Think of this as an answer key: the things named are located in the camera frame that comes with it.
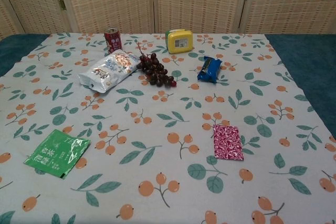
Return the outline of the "white snack bag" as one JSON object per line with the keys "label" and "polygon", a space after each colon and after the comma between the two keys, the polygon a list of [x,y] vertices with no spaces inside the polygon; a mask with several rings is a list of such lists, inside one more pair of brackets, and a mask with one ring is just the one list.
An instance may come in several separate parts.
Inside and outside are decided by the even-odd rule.
{"label": "white snack bag", "polygon": [[116,50],[78,74],[79,82],[93,91],[105,93],[137,69],[140,59],[123,50]]}

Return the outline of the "blue wrapped snack pack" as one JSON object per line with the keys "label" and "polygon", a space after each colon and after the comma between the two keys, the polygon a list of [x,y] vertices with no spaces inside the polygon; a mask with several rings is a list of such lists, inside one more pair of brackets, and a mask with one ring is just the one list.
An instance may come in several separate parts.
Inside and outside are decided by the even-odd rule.
{"label": "blue wrapped snack pack", "polygon": [[216,83],[217,75],[222,61],[212,57],[204,56],[204,63],[197,75],[198,81]]}

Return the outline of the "yellow plastic box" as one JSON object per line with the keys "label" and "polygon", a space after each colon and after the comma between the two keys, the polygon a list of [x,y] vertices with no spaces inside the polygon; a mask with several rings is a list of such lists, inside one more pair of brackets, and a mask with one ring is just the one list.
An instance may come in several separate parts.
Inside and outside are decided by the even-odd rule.
{"label": "yellow plastic box", "polygon": [[189,52],[194,48],[193,33],[185,29],[168,30],[165,33],[165,43],[170,54]]}

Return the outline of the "woven folding screen panel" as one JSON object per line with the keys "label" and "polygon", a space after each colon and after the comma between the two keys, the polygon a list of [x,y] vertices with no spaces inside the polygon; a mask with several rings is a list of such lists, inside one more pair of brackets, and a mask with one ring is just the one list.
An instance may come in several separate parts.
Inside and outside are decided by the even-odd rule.
{"label": "woven folding screen panel", "polygon": [[68,30],[58,0],[9,0],[26,33],[53,34]]}
{"label": "woven folding screen panel", "polygon": [[24,33],[20,21],[9,0],[0,0],[0,40]]}
{"label": "woven folding screen panel", "polygon": [[239,32],[336,34],[336,0],[244,0]]}
{"label": "woven folding screen panel", "polygon": [[194,33],[237,33],[244,0],[153,0],[154,29]]}
{"label": "woven folding screen panel", "polygon": [[123,34],[155,31],[153,0],[64,0],[74,33],[103,33],[117,28]]}

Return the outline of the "red drink can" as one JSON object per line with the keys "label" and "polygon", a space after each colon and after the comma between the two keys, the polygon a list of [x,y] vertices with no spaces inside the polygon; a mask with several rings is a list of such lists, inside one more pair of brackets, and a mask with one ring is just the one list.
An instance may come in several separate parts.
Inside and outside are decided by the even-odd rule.
{"label": "red drink can", "polygon": [[113,53],[116,50],[122,50],[121,36],[118,28],[108,28],[104,32],[108,53]]}

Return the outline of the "dark purple grape bunch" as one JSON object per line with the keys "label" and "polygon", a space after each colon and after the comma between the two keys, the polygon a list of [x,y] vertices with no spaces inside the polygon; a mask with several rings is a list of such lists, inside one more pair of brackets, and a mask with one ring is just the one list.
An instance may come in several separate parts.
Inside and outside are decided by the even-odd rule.
{"label": "dark purple grape bunch", "polygon": [[157,87],[165,86],[167,88],[176,87],[176,80],[173,76],[168,75],[167,69],[158,60],[156,53],[145,54],[142,51],[139,42],[137,43],[137,46],[140,52],[140,62],[136,67],[145,74],[145,78],[150,85]]}

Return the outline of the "green tea packet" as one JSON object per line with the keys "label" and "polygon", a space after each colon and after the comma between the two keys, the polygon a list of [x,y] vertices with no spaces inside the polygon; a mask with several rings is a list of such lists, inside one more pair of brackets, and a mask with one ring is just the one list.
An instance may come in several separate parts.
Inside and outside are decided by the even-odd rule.
{"label": "green tea packet", "polygon": [[91,144],[86,138],[53,130],[24,161],[24,164],[64,179]]}

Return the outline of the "floral fruit print tablecloth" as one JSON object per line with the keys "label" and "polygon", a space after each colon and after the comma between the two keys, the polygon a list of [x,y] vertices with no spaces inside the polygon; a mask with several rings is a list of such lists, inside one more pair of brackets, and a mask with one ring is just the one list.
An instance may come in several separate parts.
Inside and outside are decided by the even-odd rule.
{"label": "floral fruit print tablecloth", "polygon": [[[137,71],[104,94],[79,82],[103,34],[57,33],[0,77],[0,224],[336,224],[336,137],[264,35],[125,34],[176,87]],[[222,61],[198,81],[204,56]],[[236,126],[243,161],[214,156]],[[53,131],[91,144],[62,179],[24,164]]]}

